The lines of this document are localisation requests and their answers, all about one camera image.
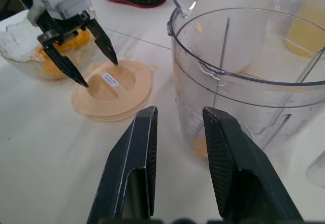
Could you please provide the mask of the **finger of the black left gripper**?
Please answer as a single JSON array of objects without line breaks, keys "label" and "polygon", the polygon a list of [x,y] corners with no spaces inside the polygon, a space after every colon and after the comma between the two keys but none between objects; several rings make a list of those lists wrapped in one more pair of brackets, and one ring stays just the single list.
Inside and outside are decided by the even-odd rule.
[{"label": "finger of the black left gripper", "polygon": [[41,44],[43,52],[48,57],[48,60],[51,60],[62,73],[64,73],[66,76],[68,76],[78,84],[84,87],[88,87],[87,82],[79,72],[78,68],[66,55],[62,55],[61,53],[75,51],[75,48],[73,46],[66,44],[57,45],[54,43]]},{"label": "finger of the black left gripper", "polygon": [[99,25],[96,19],[91,19],[87,25],[87,29],[95,37],[95,43],[101,50],[103,55],[106,56],[115,66],[118,66],[118,59],[111,43],[111,40]]}]

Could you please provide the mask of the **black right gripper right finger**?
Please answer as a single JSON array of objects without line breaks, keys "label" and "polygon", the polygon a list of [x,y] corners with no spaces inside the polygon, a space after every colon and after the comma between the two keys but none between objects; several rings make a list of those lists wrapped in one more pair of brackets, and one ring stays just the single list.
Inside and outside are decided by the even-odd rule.
[{"label": "black right gripper right finger", "polygon": [[266,154],[237,119],[211,107],[203,120],[219,215],[224,221],[303,221]]}]

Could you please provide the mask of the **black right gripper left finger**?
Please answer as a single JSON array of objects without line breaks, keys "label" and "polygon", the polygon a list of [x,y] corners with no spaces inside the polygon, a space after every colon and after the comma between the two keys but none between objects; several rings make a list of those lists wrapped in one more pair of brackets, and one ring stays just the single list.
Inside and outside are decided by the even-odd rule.
[{"label": "black right gripper left finger", "polygon": [[109,153],[88,221],[149,220],[154,213],[158,109],[139,111]]}]

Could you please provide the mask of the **orange food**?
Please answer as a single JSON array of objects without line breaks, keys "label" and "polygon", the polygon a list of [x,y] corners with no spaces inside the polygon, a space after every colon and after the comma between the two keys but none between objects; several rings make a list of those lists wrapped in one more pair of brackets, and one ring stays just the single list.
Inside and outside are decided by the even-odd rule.
[{"label": "orange food", "polygon": [[[88,64],[87,57],[93,54],[93,36],[90,31],[80,29],[77,37],[60,46],[55,44],[54,47],[62,56],[68,57],[79,70],[83,70]],[[30,59],[41,63],[41,75],[46,79],[59,80],[65,77],[40,44],[36,46]]]}]

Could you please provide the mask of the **cream round blender lid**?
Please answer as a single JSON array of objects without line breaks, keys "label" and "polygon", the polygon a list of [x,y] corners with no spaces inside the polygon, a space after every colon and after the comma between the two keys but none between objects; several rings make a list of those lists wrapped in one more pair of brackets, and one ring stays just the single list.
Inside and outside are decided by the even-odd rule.
[{"label": "cream round blender lid", "polygon": [[118,121],[137,113],[151,91],[151,69],[138,61],[92,63],[85,73],[88,87],[76,85],[74,110],[99,121]]}]

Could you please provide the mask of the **clear plastic blender jug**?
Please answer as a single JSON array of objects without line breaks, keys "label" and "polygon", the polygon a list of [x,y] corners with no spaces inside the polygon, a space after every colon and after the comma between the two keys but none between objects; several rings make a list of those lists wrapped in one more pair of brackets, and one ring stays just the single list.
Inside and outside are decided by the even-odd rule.
[{"label": "clear plastic blender jug", "polygon": [[303,1],[275,0],[258,60],[241,73],[231,73],[199,54],[202,1],[174,0],[168,34],[179,118],[186,142],[201,160],[207,160],[204,107],[235,117],[276,164],[290,159],[284,153],[290,140],[325,109],[325,46],[313,57],[302,57],[285,44]]}]

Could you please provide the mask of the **clear glass scalloped bowl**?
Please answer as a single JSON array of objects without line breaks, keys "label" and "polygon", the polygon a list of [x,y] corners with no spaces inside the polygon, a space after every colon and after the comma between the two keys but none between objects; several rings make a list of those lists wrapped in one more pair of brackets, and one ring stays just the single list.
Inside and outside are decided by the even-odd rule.
[{"label": "clear glass scalloped bowl", "polygon": [[[36,46],[40,44],[37,40],[37,36],[40,34],[41,30],[32,26],[27,19],[17,24],[8,25],[5,32],[0,31],[0,58],[26,75],[40,80],[54,81],[41,75],[40,62],[30,59]],[[78,69],[80,72],[83,72],[90,64],[96,51],[97,46],[94,42],[93,54],[87,57],[88,64],[85,68],[83,70]]]}]

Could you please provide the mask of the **container of orange juice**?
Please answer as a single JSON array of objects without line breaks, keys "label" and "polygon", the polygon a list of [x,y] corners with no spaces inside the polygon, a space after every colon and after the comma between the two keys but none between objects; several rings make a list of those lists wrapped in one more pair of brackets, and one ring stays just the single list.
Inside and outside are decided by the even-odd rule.
[{"label": "container of orange juice", "polygon": [[286,47],[302,57],[313,57],[325,46],[325,0],[304,0],[287,34]]}]

